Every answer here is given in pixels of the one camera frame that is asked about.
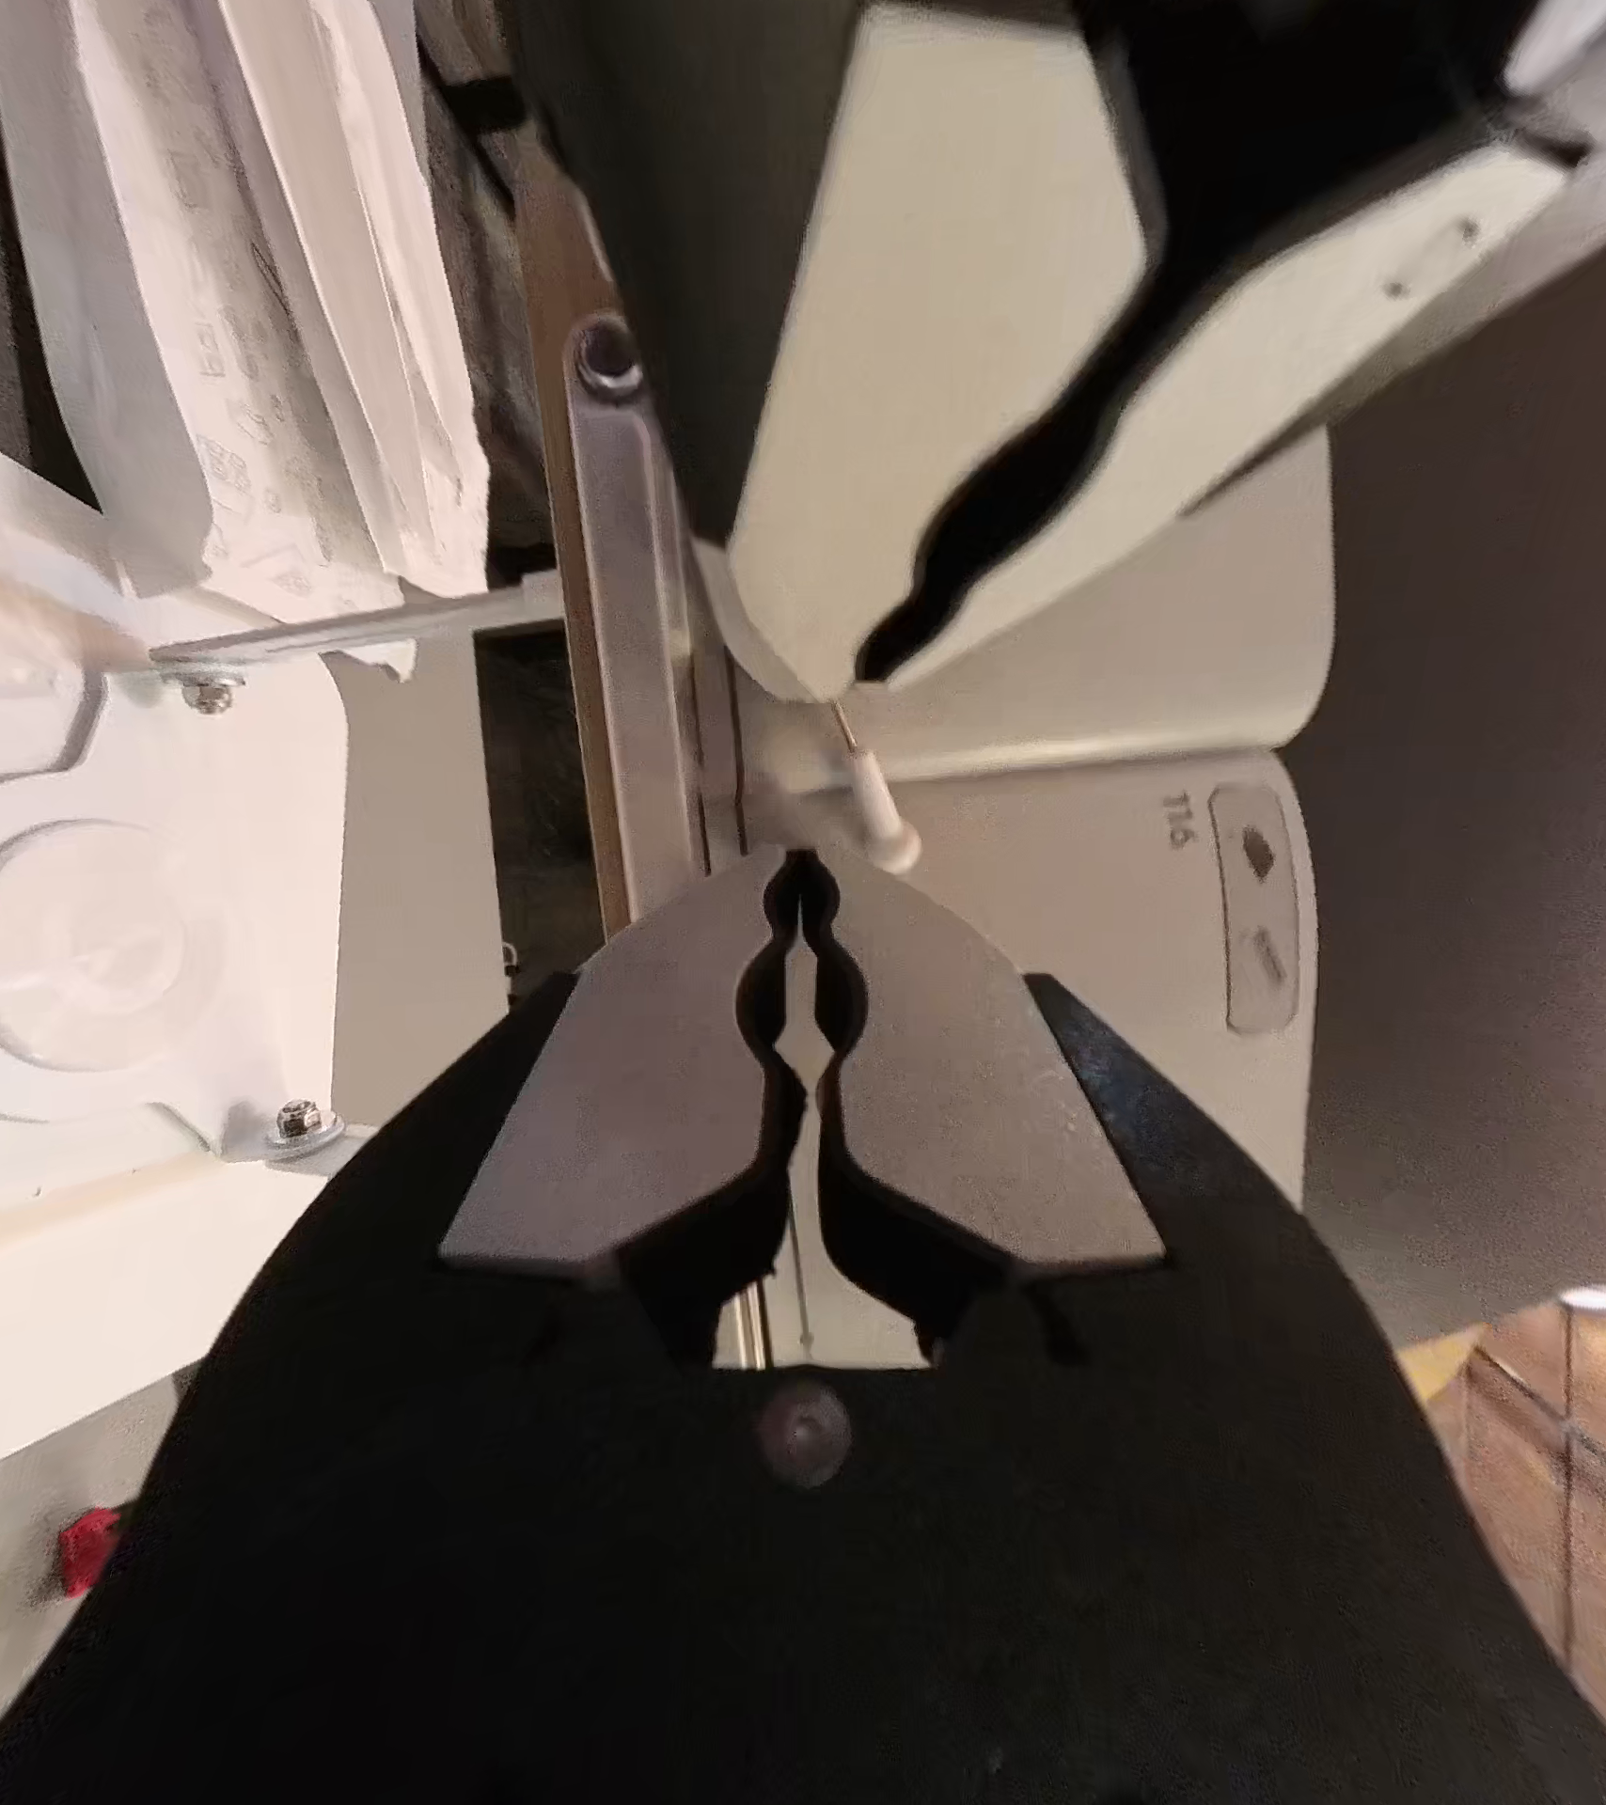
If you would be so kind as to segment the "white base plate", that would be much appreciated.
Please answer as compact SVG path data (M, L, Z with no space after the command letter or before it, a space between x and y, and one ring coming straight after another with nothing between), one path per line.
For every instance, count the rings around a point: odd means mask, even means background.
M111 552L0 453L0 1199L384 1122L510 1006L472 635L209 714L149 648L224 615Z

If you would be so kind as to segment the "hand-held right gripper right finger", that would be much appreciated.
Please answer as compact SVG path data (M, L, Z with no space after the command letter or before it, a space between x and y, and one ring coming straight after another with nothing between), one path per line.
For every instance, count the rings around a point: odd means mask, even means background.
M1166 1243L1027 976L988 936L858 853L803 865L828 1049L815 1212L828 1261L922 1355L973 1305L1138 1276Z

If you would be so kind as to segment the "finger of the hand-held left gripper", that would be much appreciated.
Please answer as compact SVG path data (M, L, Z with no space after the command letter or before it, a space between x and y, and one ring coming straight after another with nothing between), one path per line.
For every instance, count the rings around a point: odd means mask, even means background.
M926 678L1119 566L1287 440L1591 152L1435 133L1191 265L1170 246L1063 395L935 515L860 682Z
M790 703L856 682L961 487L1149 274L1121 64L1063 9L860 11L723 551L723 635Z

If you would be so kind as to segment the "small red piece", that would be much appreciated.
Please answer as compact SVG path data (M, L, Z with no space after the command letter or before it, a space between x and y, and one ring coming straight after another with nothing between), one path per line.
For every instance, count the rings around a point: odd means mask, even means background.
M66 1600L87 1596L106 1573L130 1523L134 1500L96 1504L55 1534L55 1579Z

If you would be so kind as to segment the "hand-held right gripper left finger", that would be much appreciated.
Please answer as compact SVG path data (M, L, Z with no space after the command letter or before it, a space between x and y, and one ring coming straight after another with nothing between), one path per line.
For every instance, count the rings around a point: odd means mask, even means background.
M683 1365L777 1265L807 1113L779 1053L809 857L758 850L574 979L439 1252L456 1271L634 1297Z

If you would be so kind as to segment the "instruction booklet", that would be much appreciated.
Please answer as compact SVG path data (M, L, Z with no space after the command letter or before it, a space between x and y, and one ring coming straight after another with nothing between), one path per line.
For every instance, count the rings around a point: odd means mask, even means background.
M1304 1203L1319 908L1279 752L1334 652L1322 428L1108 573L841 707L909 880L1057 977Z

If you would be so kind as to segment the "stack of printed papers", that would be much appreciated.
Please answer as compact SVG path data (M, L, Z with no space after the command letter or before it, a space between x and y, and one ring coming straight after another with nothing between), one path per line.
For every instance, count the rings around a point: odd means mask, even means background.
M489 466L384 3L0 2L53 396L138 596L486 584Z

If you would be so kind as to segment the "thin metal bracket strip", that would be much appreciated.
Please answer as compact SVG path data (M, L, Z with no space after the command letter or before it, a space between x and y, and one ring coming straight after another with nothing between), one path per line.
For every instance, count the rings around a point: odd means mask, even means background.
M538 569L474 596L416 600L202 641L162 643L147 652L147 662L172 682L228 684L252 667L296 658L350 656L487 630L535 630L563 624L565 618L563 577L557 569Z

